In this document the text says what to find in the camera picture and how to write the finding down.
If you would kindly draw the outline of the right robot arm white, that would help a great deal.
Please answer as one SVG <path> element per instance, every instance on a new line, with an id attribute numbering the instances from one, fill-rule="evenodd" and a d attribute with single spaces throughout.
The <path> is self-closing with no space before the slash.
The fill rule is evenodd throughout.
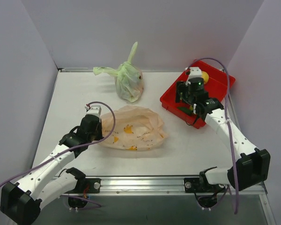
<path id="1" fill-rule="evenodd" d="M 251 143 L 228 117 L 227 107 L 210 97 L 200 77 L 176 83 L 176 102 L 192 107 L 196 119 L 202 119 L 231 151 L 232 167 L 212 167 L 200 172 L 199 188 L 208 192 L 215 185 L 231 185 L 242 191 L 267 180 L 270 153 Z"/>

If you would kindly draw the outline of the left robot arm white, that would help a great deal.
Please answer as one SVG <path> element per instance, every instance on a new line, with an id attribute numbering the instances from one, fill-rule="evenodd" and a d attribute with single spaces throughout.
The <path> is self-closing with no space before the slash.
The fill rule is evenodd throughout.
<path id="1" fill-rule="evenodd" d="M 93 141 L 103 138 L 100 113 L 87 113 L 80 125 L 64 135 L 51 154 L 16 183 L 7 182 L 1 190 L 0 211 L 19 225 L 30 225 L 41 210 L 58 196 L 85 188 L 85 174 L 71 168 L 65 175 L 53 177 L 84 152 Z"/>

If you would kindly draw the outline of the yellow pear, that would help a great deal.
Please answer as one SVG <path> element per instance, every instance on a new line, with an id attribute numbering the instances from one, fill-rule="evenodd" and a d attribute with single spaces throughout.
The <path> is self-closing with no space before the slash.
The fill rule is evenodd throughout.
<path id="1" fill-rule="evenodd" d="M 207 84 L 208 81 L 209 81 L 209 75 L 208 75 L 208 73 L 205 72 L 205 71 L 202 71 L 201 77 L 203 78 L 204 84 Z"/>

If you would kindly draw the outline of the orange banana-print plastic bag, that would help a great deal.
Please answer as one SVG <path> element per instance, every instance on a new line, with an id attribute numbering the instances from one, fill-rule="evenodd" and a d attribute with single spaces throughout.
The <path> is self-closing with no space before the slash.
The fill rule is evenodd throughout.
<path id="1" fill-rule="evenodd" d="M 99 145 L 119 150 L 144 151 L 161 146 L 169 135 L 163 130 L 164 121 L 156 112 L 127 105 L 114 112 L 115 128 Z"/>

